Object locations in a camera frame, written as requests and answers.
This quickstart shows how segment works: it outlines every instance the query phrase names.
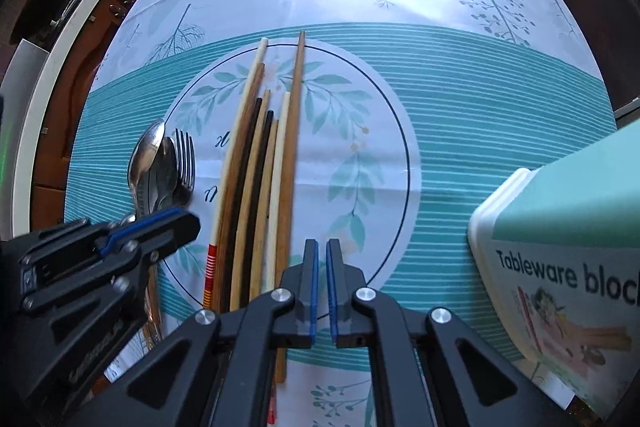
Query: metal fork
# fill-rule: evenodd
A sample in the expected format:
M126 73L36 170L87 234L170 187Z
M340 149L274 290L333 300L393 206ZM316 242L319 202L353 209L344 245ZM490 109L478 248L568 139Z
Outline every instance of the metal fork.
M187 206L196 183L196 156L193 139L189 133L175 130L175 152L178 164L178 185L174 192L174 204Z

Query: metal screw head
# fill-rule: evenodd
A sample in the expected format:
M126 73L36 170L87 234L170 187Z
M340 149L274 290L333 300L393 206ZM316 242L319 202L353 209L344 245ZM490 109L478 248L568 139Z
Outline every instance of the metal screw head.
M131 239L124 244L124 247L122 247L122 249L124 251L133 252L137 247L138 247L138 242Z
M113 287L117 292L124 293L129 287L129 279L127 279L126 277L118 277L113 281Z
M291 298L291 292L286 288L276 288L271 292L271 298L276 302L287 302Z
M451 312L446 308L436 308L431 312L431 318L438 324L446 324L451 320Z
M215 319L216 314L211 310L200 310L196 313L196 322L203 326L211 324Z
M376 298L376 291L373 288L367 288L367 287L358 288L356 290L356 297L361 301L365 301L365 302L372 301L373 299Z

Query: leaf pattern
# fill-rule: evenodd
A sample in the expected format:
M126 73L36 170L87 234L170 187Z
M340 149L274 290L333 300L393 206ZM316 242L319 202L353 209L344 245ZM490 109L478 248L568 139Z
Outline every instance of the leaf pattern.
M293 64L292 59L285 60L276 69L278 80L287 90L291 89ZM361 216L367 216L369 206L376 203L374 182L384 184L377 159L362 150L369 135L365 123L369 116L366 103L371 95L364 90L353 89L351 81L340 74L322 73L319 69L322 65L322 62L314 61L305 63L303 67L302 100L306 121L312 125L312 134L317 134L330 122L341 139L351 141L351 155L332 174L328 201L342 196L348 201L353 200L353 206L347 214L336 217L329 232L346 232L358 251L362 251L367 234Z
M327 418L339 417L341 413L344 413L343 409L353 411L357 406L366 402L368 399L368 396L348 399L344 397L344 392L348 389L359 391L362 389L362 385L368 383L370 383L370 380L341 386L328 385L327 387L322 387L320 385L316 385L316 387L310 391L313 405L314 407L318 407L318 409L321 410L323 415ZM316 420L313 420L313 422L315 426L320 426Z
M192 244L178 248L176 257L185 272L204 276L206 253L207 247Z
M191 4L187 5L180 18L180 22L178 22L178 25L175 27L175 31L167 40L160 42L160 44L154 48L146 64L151 64L162 58L172 57L173 55L198 47L200 41L204 38L204 30L195 24L182 23L190 7Z
M176 108L176 123L186 131L199 136L209 122L214 108L222 105L235 92L241 92L249 70L244 66L236 66L237 73L216 71L213 78L218 82L215 86L200 86L191 93L188 101Z
M471 17L489 35L499 39L530 46L522 34L530 35L530 27L536 23L528 20L519 11L524 8L522 0L459 0L463 6L472 9Z

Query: cutlery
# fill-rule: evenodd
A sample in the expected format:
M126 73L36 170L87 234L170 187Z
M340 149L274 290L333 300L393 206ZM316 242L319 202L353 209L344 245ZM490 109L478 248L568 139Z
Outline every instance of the cutlery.
M129 214L127 214L126 216L124 216L121 220L120 220L120 225L124 226L124 225L130 225L131 223L133 223L136 220L136 214L133 212L130 212Z
M158 150L162 145L163 137L164 120L159 119L154 121L147 128L131 153L129 167L127 168L127 183L129 184L129 190L131 192L131 197L133 198L134 215L133 217L126 216L130 219L130 222L142 217L143 209L139 198L140 188L145 176L148 182L148 172L158 155ZM149 322L142 328L142 333L149 349L154 347L161 340L161 315L158 305L157 286L158 273L156 271L156 266L153 265L149 269L149 282L145 292L145 310L148 315Z
M133 209L136 218L140 218L140 201L138 199L140 182L153 165L164 136L164 120L153 122L136 143L129 159L127 183L133 198Z
M168 208L172 204L172 196L178 184L178 165L174 143L171 138L162 138L162 145L156 156L156 188L158 197L153 212Z
M175 158L178 177L172 204L187 206L196 183L196 156L193 139L189 133L182 132L180 129L175 130Z

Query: black circle outline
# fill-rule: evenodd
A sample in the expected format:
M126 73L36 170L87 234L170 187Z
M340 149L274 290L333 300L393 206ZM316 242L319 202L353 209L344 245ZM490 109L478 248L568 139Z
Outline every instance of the black circle outline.
M285 42L283 43L279 43L279 44L268 44L267 48L276 48L278 46L297 46L297 44L287 44ZM391 103L389 102L389 99L386 97L386 94L380 89L380 87L378 86L378 84L376 84L373 79L364 71L362 71L359 67L357 67L355 64L353 64L352 62L348 61L346 58L344 57L340 57L340 55L337 55L333 52L330 52L328 50L324 50L322 48L318 48L315 46L305 46L305 48L308 48L310 50L316 50L322 53L326 53L328 55L332 55L336 58L339 58L340 60L342 60L343 62L346 62L348 65L350 65L352 68L354 68L355 70L359 71L362 76L364 76L380 93L380 96L382 96L382 98L385 100L386 105L388 105L389 109L391 110L391 113L394 115L394 118L396 119L396 124L398 124L398 129L400 130L400 135L402 136L402 144L404 145L404 158L406 160L406 194L404 197L404 209L402 210L402 218L400 219L400 224L398 226L398 231L396 232L396 237L394 238L393 242L391 243L391 247L389 248L389 251L387 252L385 258L383 259L382 263L380 264L380 266L378 267L378 269L376 270L376 272L369 278L369 280L367 280L367 286L371 283L371 281L373 279L376 278L376 276L378 275L378 273L380 273L380 270L382 270L382 267L385 266L386 261L388 261L389 256L391 256L391 253L394 251L394 248L396 247L396 243L398 242L398 238L400 237L400 232L402 232L402 226L404 225L404 219L406 217L406 212L407 212L407 208L409 206L409 194L411 191L411 165L409 162L409 147L407 145L406 142L406 136L404 135L404 129L402 128L402 124L400 123L400 120L398 118L398 115L396 114L396 110L394 109L394 107L391 105ZM258 49L258 47L256 46L255 48L251 48L242 52L239 52L235 55L232 55L229 58L226 58L225 60L223 60L222 62L220 62L219 64L216 64L214 67L212 67L210 70L205 71L204 73L202 73L198 79L191 85L191 87L189 89L187 89L182 96L180 97L180 100L178 100L177 103L175 103L174 108L171 110L171 112L167 115L165 121L168 121L169 118L171 118L171 115L174 113L174 110L178 107L178 105L180 104L180 102L182 101L182 99L187 95L188 92L190 92L191 88L193 88L194 86L196 86L196 84L206 75L209 74L211 71L215 70L216 68L218 68L219 66L222 66L222 64L224 64L225 62L228 62L230 60L232 60L233 58L239 57L240 55L244 55L245 53L250 53L250 52L254 52ZM149 193L148 193L148 188L147 188L147 207L149 206L150 202L148 201L149 199ZM174 272L171 270L171 268L169 268L169 265L166 262L166 259L162 260L162 263L164 264L164 267L169 270L169 273L171 274L171 276L174 278L175 282L178 283L178 285L180 286L180 288L183 289L183 291L185 293L187 293L188 296L191 297L191 299L193 299L193 301L195 301L199 306L202 306L202 303L200 301L198 301L193 295L191 295L190 291L187 290L187 288L185 288L182 283L180 283L180 281L178 280L178 278L175 276ZM326 317L328 314L324 314L318 317L318 320Z

